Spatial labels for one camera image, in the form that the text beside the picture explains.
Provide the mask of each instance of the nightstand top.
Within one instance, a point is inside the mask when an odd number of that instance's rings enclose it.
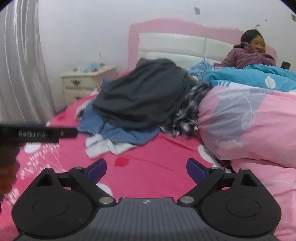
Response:
[[[77,76],[82,76],[82,77],[87,77],[87,76],[96,76],[98,74],[104,73],[106,71],[109,71],[111,69],[115,69],[115,65],[105,65],[101,69],[99,69],[97,72],[74,72],[74,71],[68,71],[66,73],[63,73],[60,75],[60,77],[77,77]]]

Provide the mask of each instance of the gray ribbed surface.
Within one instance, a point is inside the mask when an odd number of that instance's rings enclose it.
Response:
[[[102,208],[80,232],[55,241],[237,241],[205,224],[196,211],[176,205],[171,198],[123,198]],[[37,241],[20,237],[17,241]],[[278,241],[269,235],[248,241]]]

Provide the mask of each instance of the purple jacket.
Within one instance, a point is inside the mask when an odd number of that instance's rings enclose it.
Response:
[[[241,42],[234,45],[226,58],[220,64],[220,67],[235,67],[243,69],[251,64],[264,64],[276,66],[275,59],[267,53],[259,53],[250,44]]]

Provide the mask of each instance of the pink headboard frame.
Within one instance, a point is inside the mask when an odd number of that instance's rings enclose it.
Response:
[[[166,33],[199,36],[239,44],[243,31],[231,28],[208,28],[181,19],[158,18],[131,25],[128,33],[128,69],[133,70],[138,60],[140,33]],[[266,52],[276,59],[276,51],[267,46]]]

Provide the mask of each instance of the headboard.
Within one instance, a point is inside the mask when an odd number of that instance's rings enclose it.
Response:
[[[201,60],[220,63],[233,45],[240,43],[244,32],[230,28],[208,28],[180,19],[159,18],[134,23],[128,34],[128,69],[137,61],[168,58],[182,68]],[[266,52],[276,59],[276,52],[267,46]]]

